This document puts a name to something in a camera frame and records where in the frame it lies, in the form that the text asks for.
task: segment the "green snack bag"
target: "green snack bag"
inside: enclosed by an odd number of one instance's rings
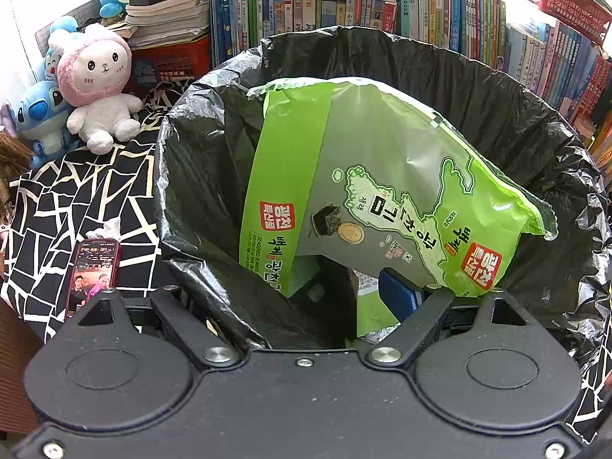
[[[378,294],[383,268],[479,296],[504,275],[521,233],[557,236],[550,205],[401,91],[297,78],[249,91],[261,94],[240,264],[286,296],[296,257],[355,270],[358,336],[397,323]]]

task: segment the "white plush toy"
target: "white plush toy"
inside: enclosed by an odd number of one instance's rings
[[[77,107],[66,127],[78,133],[96,155],[108,153],[112,137],[125,142],[140,132],[140,122],[131,118],[143,103],[121,91],[132,70],[132,53],[127,43],[101,24],[85,28],[82,38],[58,29],[49,38],[49,48],[62,55],[57,82],[63,97]]]

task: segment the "smartphone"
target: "smartphone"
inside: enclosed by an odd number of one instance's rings
[[[100,290],[115,286],[121,248],[113,239],[83,240],[76,248],[66,318],[72,317]]]

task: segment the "black garbage bag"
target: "black garbage bag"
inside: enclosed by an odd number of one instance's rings
[[[247,90],[301,76],[361,76],[415,97],[549,202],[558,238],[522,234],[501,286],[578,357],[592,353],[610,315],[608,199],[572,128],[504,73],[449,50],[356,27],[263,39],[194,82],[164,119],[155,154],[164,260],[227,337],[243,348],[322,348],[342,346],[354,330],[350,296],[319,310],[294,305],[237,262],[263,124],[262,105],[248,101]]]

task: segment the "red plastic basket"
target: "red plastic basket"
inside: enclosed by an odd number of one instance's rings
[[[539,9],[601,46],[612,15],[595,0],[531,0]]]
[[[199,79],[210,71],[210,36],[132,52],[131,83],[151,87],[160,81]]]

